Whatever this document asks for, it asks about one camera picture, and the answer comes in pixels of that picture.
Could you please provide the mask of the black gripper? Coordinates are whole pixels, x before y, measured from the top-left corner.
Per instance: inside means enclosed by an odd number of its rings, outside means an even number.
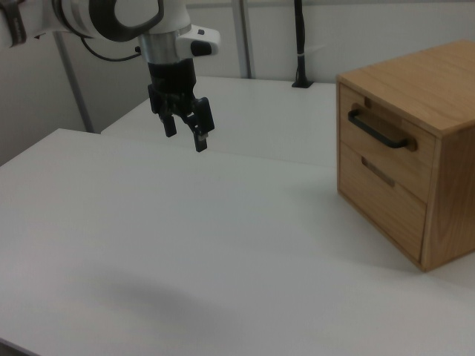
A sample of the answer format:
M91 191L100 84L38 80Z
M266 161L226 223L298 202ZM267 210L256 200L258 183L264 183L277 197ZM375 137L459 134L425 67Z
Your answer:
M151 110L159 114L166 136L177 134L173 114L188 115L186 123L194 135L196 152L206 150L209 132L214 130L214 120L209 100L206 97L195 99L193 60L184 59L165 65L148 63L148 70Z

